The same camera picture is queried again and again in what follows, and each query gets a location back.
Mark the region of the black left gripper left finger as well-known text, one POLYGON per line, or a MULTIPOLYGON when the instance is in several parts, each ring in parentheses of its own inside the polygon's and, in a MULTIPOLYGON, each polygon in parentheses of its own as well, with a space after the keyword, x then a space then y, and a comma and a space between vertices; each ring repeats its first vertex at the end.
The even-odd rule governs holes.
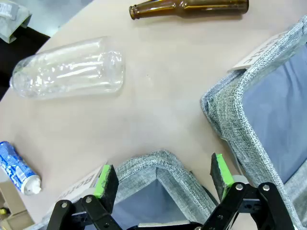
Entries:
POLYGON ((59 200, 47 225, 48 230, 84 230, 94 226, 97 230, 119 230, 111 216, 118 190, 118 177, 113 165, 104 165, 94 193, 76 202, 59 200))

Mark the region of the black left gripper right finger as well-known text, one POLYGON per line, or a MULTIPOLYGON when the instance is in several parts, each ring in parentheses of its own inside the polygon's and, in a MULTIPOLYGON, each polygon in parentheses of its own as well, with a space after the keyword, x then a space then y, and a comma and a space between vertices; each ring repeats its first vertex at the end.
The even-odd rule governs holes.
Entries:
POLYGON ((294 225, 275 184, 235 182, 222 154, 213 154, 211 172, 220 204, 202 226, 204 230, 228 230, 238 214, 249 213, 259 230, 293 230, 294 225))

